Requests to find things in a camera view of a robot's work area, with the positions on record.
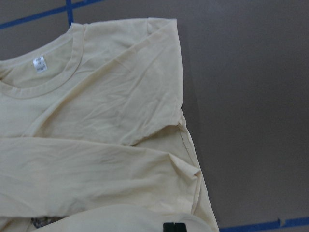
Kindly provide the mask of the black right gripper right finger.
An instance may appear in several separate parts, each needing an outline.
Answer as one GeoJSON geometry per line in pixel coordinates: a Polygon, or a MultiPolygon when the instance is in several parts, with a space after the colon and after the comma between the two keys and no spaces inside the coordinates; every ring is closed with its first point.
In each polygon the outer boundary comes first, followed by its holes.
{"type": "Polygon", "coordinates": [[[185,223],[175,223],[174,231],[175,232],[186,232],[186,224],[185,223]]]}

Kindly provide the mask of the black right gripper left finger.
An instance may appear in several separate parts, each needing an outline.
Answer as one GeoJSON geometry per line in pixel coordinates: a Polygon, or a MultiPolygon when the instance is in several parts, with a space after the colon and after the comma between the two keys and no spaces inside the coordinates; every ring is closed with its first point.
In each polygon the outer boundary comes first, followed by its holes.
{"type": "Polygon", "coordinates": [[[175,224],[174,223],[164,223],[163,232],[175,232],[175,224]]]}

